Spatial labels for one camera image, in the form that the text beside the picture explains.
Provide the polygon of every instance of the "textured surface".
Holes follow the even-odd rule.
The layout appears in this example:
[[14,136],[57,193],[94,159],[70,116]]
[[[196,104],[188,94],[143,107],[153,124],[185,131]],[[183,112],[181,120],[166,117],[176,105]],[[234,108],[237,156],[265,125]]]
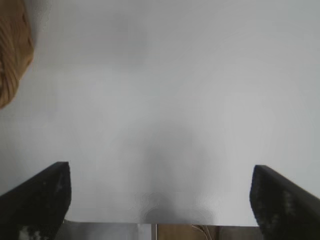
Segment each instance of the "textured surface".
[[69,161],[68,220],[256,226],[264,164],[320,197],[320,1],[26,3],[0,192]]

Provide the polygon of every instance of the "wooden object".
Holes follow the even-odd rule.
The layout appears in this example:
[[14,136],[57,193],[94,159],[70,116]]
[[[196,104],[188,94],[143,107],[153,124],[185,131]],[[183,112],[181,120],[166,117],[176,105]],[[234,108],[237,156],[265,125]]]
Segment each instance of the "wooden object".
[[34,47],[23,0],[0,0],[0,109],[15,97]]

